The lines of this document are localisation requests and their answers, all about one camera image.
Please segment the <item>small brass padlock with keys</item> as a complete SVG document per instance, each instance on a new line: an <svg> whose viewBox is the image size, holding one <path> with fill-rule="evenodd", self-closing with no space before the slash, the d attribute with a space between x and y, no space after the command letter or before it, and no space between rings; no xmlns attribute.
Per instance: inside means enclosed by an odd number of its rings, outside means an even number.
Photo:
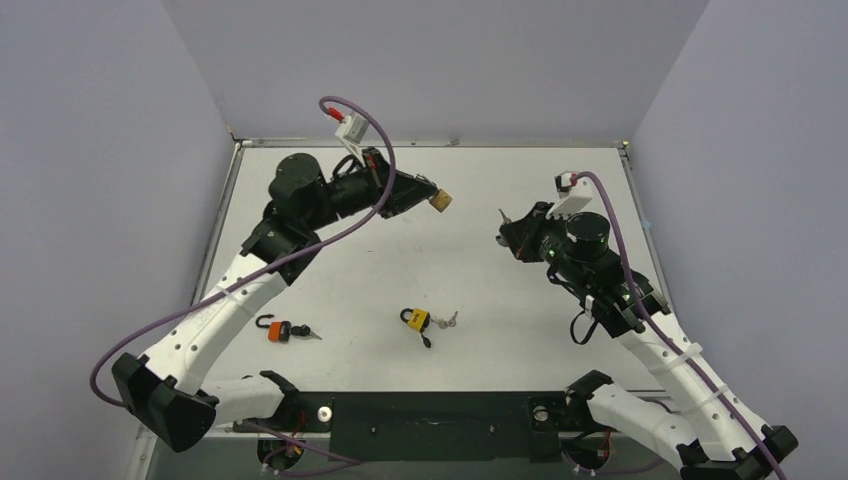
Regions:
<svg viewBox="0 0 848 480"><path fill-rule="evenodd" d="M451 205L453 197L444 189L438 189L428 198L428 203L439 213L443 213Z"/></svg>

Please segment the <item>yellow padlock with keys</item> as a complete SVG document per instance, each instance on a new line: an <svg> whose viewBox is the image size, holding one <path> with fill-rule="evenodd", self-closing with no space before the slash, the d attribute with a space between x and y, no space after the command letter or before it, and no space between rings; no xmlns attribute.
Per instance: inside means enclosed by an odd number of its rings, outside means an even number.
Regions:
<svg viewBox="0 0 848 480"><path fill-rule="evenodd" d="M427 349L432 348L431 340L426 336L429 327L435 325L439 329L453 328L457 324L458 312L454 311L450 317L442 318L434 316L427 310L420 308L404 308L399 312L399 319L411 330L416 332L423 345Z"/></svg>

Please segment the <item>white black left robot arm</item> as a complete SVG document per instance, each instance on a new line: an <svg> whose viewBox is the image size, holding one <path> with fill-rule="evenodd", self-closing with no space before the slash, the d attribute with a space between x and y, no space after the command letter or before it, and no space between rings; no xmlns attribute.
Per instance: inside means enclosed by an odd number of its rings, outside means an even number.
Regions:
<svg viewBox="0 0 848 480"><path fill-rule="evenodd" d="M207 380L219 356L249 320L290 287L323 247L317 232L368 208L383 218L427 201L438 211L448 193L421 175L393 170L379 150L344 157L331 177L306 153L285 157L269 185L261 221L195 310L138 356L111 368L125 408L175 452L214 426L262 419L291 427L298 390L270 370L238 380Z"/></svg>

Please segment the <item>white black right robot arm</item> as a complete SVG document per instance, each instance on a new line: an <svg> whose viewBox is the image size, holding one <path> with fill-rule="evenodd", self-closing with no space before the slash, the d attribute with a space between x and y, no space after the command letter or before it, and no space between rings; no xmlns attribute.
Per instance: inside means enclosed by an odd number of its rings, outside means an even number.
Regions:
<svg viewBox="0 0 848 480"><path fill-rule="evenodd" d="M614 211L564 210L540 202L503 219L496 239L523 263L543 263L550 282L638 360L677 410L670 413L593 370L566 390L564 413L578 427L610 427L650 449L683 479L786 476L799 445L739 399L683 332L663 294L629 262Z"/></svg>

